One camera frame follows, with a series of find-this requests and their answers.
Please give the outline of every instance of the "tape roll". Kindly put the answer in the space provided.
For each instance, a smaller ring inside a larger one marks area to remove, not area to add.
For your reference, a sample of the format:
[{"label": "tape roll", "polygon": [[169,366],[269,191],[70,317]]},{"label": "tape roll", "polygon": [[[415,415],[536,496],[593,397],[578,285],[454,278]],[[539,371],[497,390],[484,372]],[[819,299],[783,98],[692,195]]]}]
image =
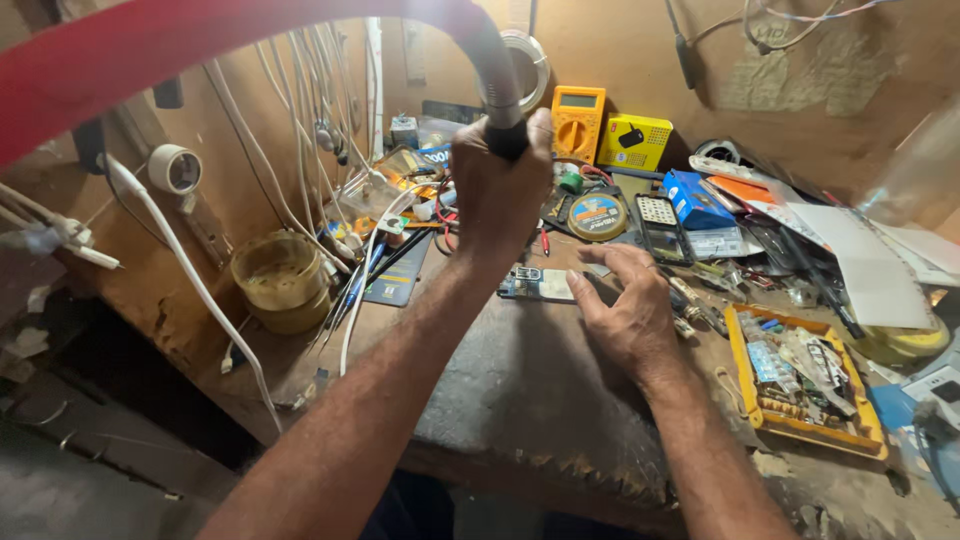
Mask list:
[{"label": "tape roll", "polygon": [[197,188],[203,175],[200,156],[176,144],[161,144],[147,160],[150,183],[175,195],[186,195]]},{"label": "tape roll", "polygon": [[[500,36],[503,38],[503,44],[506,45],[508,49],[518,51],[521,55],[529,58],[530,62],[534,65],[533,72],[531,73],[517,72],[517,78],[521,84],[527,80],[528,77],[537,78],[537,86],[534,90],[520,98],[520,110],[525,113],[530,112],[537,107],[537,104],[543,99],[543,93],[546,92],[546,86],[550,81],[550,62],[547,60],[546,54],[543,52],[543,47],[540,46],[540,42],[532,36],[528,36],[519,30],[504,30],[500,33]],[[486,104],[487,93],[484,91],[480,79],[476,80],[476,87],[477,93],[480,94],[480,99]]]}]

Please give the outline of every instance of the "wooden workbench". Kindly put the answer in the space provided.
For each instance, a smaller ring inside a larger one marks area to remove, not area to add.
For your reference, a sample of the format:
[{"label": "wooden workbench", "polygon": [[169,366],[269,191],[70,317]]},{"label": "wooden workbench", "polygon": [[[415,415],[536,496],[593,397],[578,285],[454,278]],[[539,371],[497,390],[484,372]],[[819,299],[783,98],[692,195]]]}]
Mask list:
[{"label": "wooden workbench", "polygon": [[[587,270],[576,258],[580,242],[557,232],[550,237],[552,256],[543,257],[535,243],[521,258],[524,265]],[[443,262],[431,246],[418,288]],[[698,288],[695,279],[688,282]],[[602,280],[601,297],[615,298],[616,290],[613,274]],[[722,306],[719,296],[699,290],[709,303]],[[752,292],[752,302],[789,307],[783,293]],[[825,308],[803,310],[803,316],[838,324]],[[401,317],[402,309],[363,304],[348,366],[362,361],[363,351],[394,322],[402,324]],[[345,326],[321,354],[319,345],[306,354],[314,332],[280,337],[256,324],[245,330],[274,401],[296,408],[284,415],[287,422],[336,383]],[[912,493],[898,497],[884,463],[755,433],[713,376],[724,366],[735,379],[729,342],[695,326],[697,335],[684,343],[684,354],[700,368],[737,439],[761,449],[754,455],[757,468],[791,519],[812,520],[811,528],[851,537],[903,537],[908,530],[929,537],[956,534],[949,506],[924,483],[913,481]],[[318,377],[318,370],[325,372]],[[249,366],[227,375],[211,371],[201,387],[265,443],[276,438]],[[892,455],[895,460],[898,453]],[[587,337],[572,305],[492,295],[447,365],[400,465],[641,531],[684,533],[646,402]]]}]

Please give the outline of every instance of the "black grip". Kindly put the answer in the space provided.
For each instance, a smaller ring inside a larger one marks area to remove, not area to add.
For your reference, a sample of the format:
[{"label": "black grip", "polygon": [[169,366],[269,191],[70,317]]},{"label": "black grip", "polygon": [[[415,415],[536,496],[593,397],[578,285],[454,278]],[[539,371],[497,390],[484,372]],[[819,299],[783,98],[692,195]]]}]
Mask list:
[{"label": "black grip", "polygon": [[487,131],[483,134],[484,142],[490,153],[500,156],[504,160],[516,161],[530,146],[530,140],[527,138],[527,121],[521,119],[513,128],[499,130],[487,126]]},{"label": "black grip", "polygon": [[697,77],[693,72],[693,63],[690,61],[690,50],[686,46],[686,37],[677,34],[677,59],[680,60],[680,69],[684,73],[686,89],[692,90],[697,85]]}]

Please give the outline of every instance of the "multimeter display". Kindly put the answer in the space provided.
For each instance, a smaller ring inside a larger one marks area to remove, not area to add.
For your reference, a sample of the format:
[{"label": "multimeter display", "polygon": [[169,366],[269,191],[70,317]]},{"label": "multimeter display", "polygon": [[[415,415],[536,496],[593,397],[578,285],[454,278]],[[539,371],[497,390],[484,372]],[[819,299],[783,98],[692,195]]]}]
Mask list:
[{"label": "multimeter display", "polygon": [[593,165],[607,91],[603,88],[557,86],[553,91],[553,156]]},{"label": "multimeter display", "polygon": [[562,94],[560,104],[564,107],[596,107],[597,96],[584,96],[579,94]]}]

